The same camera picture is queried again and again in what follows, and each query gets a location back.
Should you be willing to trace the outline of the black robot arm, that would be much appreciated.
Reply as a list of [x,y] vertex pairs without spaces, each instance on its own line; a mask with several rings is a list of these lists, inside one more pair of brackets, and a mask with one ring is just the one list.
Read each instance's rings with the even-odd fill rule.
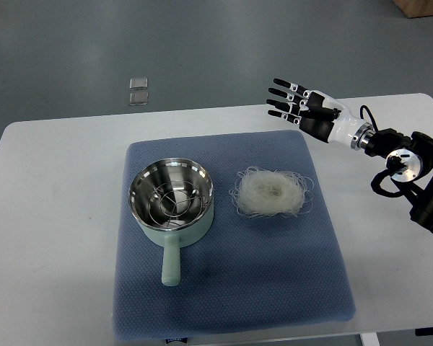
[[410,136],[393,129],[370,131],[359,142],[366,155],[385,159],[385,169],[370,186],[387,198],[405,197],[410,219],[433,233],[433,138],[414,131]]

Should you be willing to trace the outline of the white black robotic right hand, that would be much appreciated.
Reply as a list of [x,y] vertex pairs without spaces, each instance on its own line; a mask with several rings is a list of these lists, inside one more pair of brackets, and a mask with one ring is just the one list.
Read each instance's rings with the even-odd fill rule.
[[342,143],[359,150],[376,132],[375,123],[356,117],[342,102],[318,90],[283,79],[274,79],[268,92],[280,99],[267,99],[268,114],[281,118],[324,143]]

